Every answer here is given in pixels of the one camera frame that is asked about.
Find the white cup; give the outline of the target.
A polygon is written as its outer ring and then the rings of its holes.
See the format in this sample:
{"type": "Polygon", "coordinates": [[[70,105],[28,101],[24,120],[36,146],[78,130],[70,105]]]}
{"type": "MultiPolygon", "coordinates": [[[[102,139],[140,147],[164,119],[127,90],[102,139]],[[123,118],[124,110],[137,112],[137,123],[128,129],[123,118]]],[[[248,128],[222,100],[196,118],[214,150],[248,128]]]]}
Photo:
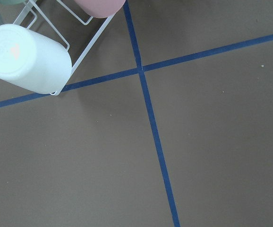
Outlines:
{"type": "Polygon", "coordinates": [[[22,26],[0,26],[0,79],[24,89],[50,94],[62,90],[72,62],[60,43],[22,26]]]}

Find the pink cup upper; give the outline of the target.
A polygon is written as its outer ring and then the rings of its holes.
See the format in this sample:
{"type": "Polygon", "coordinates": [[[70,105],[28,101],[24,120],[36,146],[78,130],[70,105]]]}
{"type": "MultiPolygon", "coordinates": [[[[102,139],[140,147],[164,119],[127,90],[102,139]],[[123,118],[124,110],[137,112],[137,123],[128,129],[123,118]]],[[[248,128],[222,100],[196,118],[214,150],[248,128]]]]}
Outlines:
{"type": "Polygon", "coordinates": [[[116,14],[125,0],[74,0],[88,15],[95,18],[106,18],[116,14]]]}

